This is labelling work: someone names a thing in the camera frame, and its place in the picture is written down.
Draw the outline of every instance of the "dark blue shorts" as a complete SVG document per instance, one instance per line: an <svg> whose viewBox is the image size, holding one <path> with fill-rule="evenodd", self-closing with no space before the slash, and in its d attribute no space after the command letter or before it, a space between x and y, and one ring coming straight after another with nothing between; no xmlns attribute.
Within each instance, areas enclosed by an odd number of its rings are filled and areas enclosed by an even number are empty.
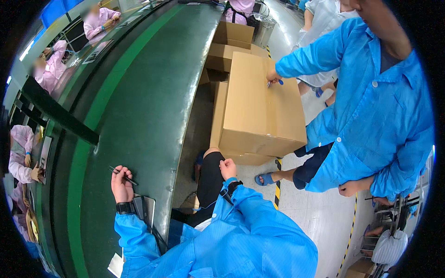
<svg viewBox="0 0 445 278"><path fill-rule="evenodd" d="M297 157L303 157L306 154L311 153L314 154L311 158L306 160L302 166L295 169L293 180L296 188L304 189L306 187L306 183L309 183L311 181L323 161L328 156L333 144L334 143L329 143L321 147L316 147L309 150L308 152L306 152L306 147L301 147L298 150L294 151Z"/></svg>

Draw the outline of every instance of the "blue lab coat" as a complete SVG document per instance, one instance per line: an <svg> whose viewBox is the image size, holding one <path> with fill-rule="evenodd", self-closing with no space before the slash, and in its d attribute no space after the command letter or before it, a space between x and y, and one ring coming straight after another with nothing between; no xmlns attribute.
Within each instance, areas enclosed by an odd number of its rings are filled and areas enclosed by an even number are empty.
<svg viewBox="0 0 445 278"><path fill-rule="evenodd" d="M317 247L295 222L242 185L231 200L234 205L218 197L202 232L183 224L181 243L163 256L143 221L116 214L114 228L126 258L121 277L315 276Z"/></svg>
<svg viewBox="0 0 445 278"><path fill-rule="evenodd" d="M275 70L290 78L337 67L334 105L306 127L306 150L334 145L306 190L324 192L374 175L373 196L406 197L434 141L429 90L416 51L380 74L380 39L357 17L283 57Z"/></svg>

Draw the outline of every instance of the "knee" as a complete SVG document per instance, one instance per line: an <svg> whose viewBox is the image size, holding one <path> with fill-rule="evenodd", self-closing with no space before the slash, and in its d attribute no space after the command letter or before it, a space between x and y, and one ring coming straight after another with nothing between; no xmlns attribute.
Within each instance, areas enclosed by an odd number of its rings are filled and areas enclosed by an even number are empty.
<svg viewBox="0 0 445 278"><path fill-rule="evenodd" d="M213 153L213 152L219 152L218 148L209 148L205 153L204 153L204 157L206 157L209 153Z"/></svg>

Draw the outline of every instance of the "black wristwatch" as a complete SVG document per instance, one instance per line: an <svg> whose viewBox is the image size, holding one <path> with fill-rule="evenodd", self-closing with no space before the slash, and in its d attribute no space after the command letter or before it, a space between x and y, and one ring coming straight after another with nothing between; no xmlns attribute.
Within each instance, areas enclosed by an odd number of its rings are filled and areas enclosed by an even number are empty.
<svg viewBox="0 0 445 278"><path fill-rule="evenodd" d="M118 214L134 214L133 202L122 202L116 204Z"/></svg>

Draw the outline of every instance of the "open cardboard box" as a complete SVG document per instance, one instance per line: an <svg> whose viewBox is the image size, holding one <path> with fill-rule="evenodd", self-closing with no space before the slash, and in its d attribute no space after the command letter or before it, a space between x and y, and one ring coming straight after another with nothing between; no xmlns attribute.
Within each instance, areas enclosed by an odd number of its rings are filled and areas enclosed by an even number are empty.
<svg viewBox="0 0 445 278"><path fill-rule="evenodd" d="M233 52L243 52L268 58L267 51L259 46L252 44L251 49L245 49L226 44L212 43L207 55L206 68L216 69L222 72L230 72L232 66Z"/></svg>
<svg viewBox="0 0 445 278"><path fill-rule="evenodd" d="M215 92L212 131L210 136L210 147L219 148L219 139L223 128L224 111L226 109L227 83L211 82L211 88ZM224 158L231 158L239 165L262 165L275 157L264 156L255 153L243 153L229 149L220 149Z"/></svg>
<svg viewBox="0 0 445 278"><path fill-rule="evenodd" d="M266 73L274 66L271 59L233 53L220 149L284 157L306 145L297 80L268 88Z"/></svg>
<svg viewBox="0 0 445 278"><path fill-rule="evenodd" d="M213 42L250 49L254 30L251 26L220 21Z"/></svg>

